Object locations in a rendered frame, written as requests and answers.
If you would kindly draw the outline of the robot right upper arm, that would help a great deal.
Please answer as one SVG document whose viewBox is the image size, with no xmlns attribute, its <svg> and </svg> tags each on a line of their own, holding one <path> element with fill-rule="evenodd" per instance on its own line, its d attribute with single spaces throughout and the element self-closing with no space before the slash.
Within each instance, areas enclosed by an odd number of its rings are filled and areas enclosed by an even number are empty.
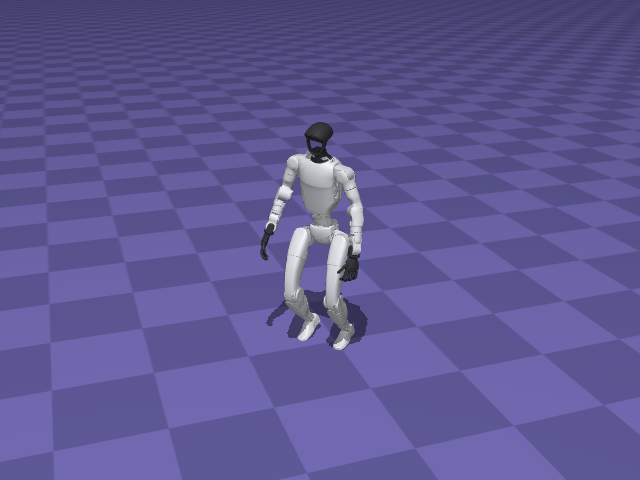
<svg viewBox="0 0 640 480">
<path fill-rule="evenodd" d="M 278 195 L 278 198 L 286 201 L 290 200 L 293 193 L 293 190 L 291 190 L 291 187 L 295 182 L 295 179 L 299 172 L 298 163 L 304 155 L 305 154 L 295 154 L 288 158 L 286 163 L 287 166 L 283 175 L 282 187 Z"/>
</svg>

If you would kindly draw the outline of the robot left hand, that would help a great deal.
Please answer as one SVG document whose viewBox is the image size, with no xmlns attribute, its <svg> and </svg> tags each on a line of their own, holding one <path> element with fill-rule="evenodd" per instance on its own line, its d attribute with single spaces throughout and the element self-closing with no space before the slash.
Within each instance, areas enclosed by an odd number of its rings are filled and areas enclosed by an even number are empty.
<svg viewBox="0 0 640 480">
<path fill-rule="evenodd" d="M 357 278 L 357 275 L 358 275 L 359 263 L 358 263 L 357 258 L 360 257 L 360 254 L 359 255 L 352 255 L 352 251 L 353 251 L 353 246 L 350 245 L 349 249 L 348 249 L 348 255 L 347 255 L 349 258 L 346 260 L 346 264 L 340 270 L 337 271 L 337 274 L 339 274 L 341 271 L 343 271 L 345 269 L 343 277 L 339 278 L 339 280 L 341 280 L 341 281 L 343 280 L 344 282 L 355 280 Z M 354 274 L 354 272 L 355 272 L 355 274 Z"/>
</svg>

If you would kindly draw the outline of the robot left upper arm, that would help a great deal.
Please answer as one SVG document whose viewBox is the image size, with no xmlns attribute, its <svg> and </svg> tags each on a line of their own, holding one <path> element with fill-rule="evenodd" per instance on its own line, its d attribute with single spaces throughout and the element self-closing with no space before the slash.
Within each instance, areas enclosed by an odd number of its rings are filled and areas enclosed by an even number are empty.
<svg viewBox="0 0 640 480">
<path fill-rule="evenodd" d="M 350 167 L 342 164 L 336 165 L 334 170 L 336 181 L 342 185 L 346 198 L 351 202 L 347 208 L 347 215 L 352 218 L 351 209 L 354 206 L 361 207 L 363 212 L 363 205 L 355 182 L 355 173 Z"/>
</svg>

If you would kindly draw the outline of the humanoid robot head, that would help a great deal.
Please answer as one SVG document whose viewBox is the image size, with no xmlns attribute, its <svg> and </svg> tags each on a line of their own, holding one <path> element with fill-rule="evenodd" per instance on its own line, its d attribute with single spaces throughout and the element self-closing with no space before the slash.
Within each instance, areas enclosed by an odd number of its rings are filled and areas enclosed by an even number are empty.
<svg viewBox="0 0 640 480">
<path fill-rule="evenodd" d="M 333 158 L 326 151 L 327 141 L 332 137 L 333 130 L 330 125 L 324 122 L 317 122 L 311 125 L 307 131 L 305 132 L 305 137 L 307 140 L 307 147 L 309 152 L 315 157 L 311 156 L 311 160 L 314 163 L 324 163 L 327 160 L 322 160 L 322 157 L 328 157 L 330 160 Z M 310 140 L 316 141 L 322 144 L 322 147 L 311 147 Z M 333 160 L 333 159 L 332 159 Z"/>
</svg>

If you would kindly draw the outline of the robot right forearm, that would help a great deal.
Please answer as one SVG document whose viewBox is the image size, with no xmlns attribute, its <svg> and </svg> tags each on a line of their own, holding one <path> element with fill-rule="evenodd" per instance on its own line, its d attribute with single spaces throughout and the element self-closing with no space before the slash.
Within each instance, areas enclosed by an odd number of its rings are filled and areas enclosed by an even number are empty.
<svg viewBox="0 0 640 480">
<path fill-rule="evenodd" d="M 278 189 L 278 191 L 276 193 L 276 196 L 275 196 L 275 199 L 274 199 L 274 202 L 273 202 L 273 207 L 272 207 L 270 215 L 269 215 L 269 221 L 266 224 L 266 229 L 267 229 L 267 226 L 268 226 L 269 223 L 273 223 L 274 224 L 275 227 L 274 227 L 273 232 L 277 229 L 277 224 L 280 221 L 281 216 L 282 216 L 282 212 L 283 212 L 283 210 L 284 210 L 284 208 L 286 206 L 286 203 L 284 203 L 284 201 L 277 199 L 278 195 L 280 193 L 281 187 L 282 186 L 279 187 L 279 189 Z"/>
</svg>

